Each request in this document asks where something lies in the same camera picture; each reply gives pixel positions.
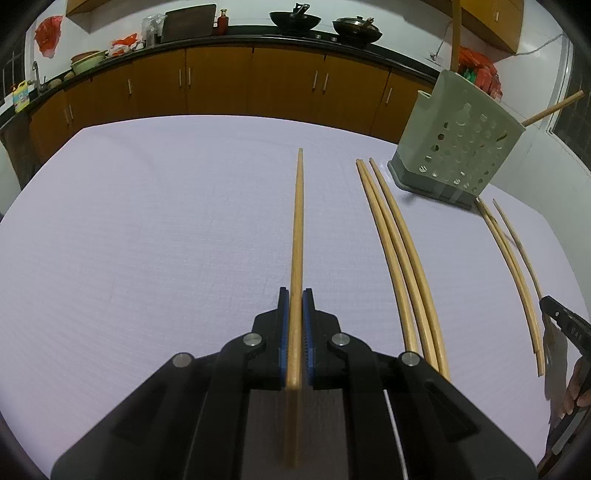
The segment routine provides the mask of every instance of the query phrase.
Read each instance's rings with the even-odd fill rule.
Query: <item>perforated basket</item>
[[[419,91],[388,167],[400,188],[469,208],[524,131],[485,92],[444,70],[431,95]]]

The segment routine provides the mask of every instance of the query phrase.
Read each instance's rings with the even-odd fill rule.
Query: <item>human hand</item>
[[[569,386],[566,388],[566,393],[564,394],[564,404],[560,412],[561,419],[564,418],[565,414],[570,415],[573,412],[575,400],[578,407],[585,408],[591,406],[591,390],[584,392],[577,400],[577,396],[581,390],[579,376],[584,362],[585,360],[581,357],[574,365],[573,376],[570,378]]]

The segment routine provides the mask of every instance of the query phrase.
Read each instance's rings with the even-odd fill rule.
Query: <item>cutting board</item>
[[[209,4],[166,12],[162,43],[210,36],[216,10],[216,4]]]

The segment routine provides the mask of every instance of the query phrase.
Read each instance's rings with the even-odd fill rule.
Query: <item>tabletop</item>
[[[279,119],[177,116],[82,130],[0,223],[0,411],[47,475],[176,352],[217,352],[276,307],[279,288],[290,282],[299,147],[304,288],[313,289],[316,307],[377,352],[404,349],[355,166],[372,157],[423,263],[452,383],[534,462],[541,459],[550,416],[544,378],[515,284],[480,216],[398,189],[386,167],[396,145],[385,141]],[[586,317],[545,219],[492,185],[482,197],[503,207],[544,293]],[[569,377],[576,358],[569,346]],[[259,395],[253,404],[269,402]],[[338,400],[314,401],[304,424],[334,429],[318,427],[324,420],[314,416],[336,411]],[[261,445],[273,444],[277,426],[257,425]],[[318,446],[304,456],[307,474],[324,466],[324,478],[345,478],[343,455],[342,445]],[[256,478],[247,463],[243,478]]]

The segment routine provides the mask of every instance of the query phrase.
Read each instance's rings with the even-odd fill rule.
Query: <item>yellow bottle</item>
[[[18,84],[18,87],[12,93],[12,103],[14,104],[14,111],[20,112],[29,104],[29,87],[27,81]]]

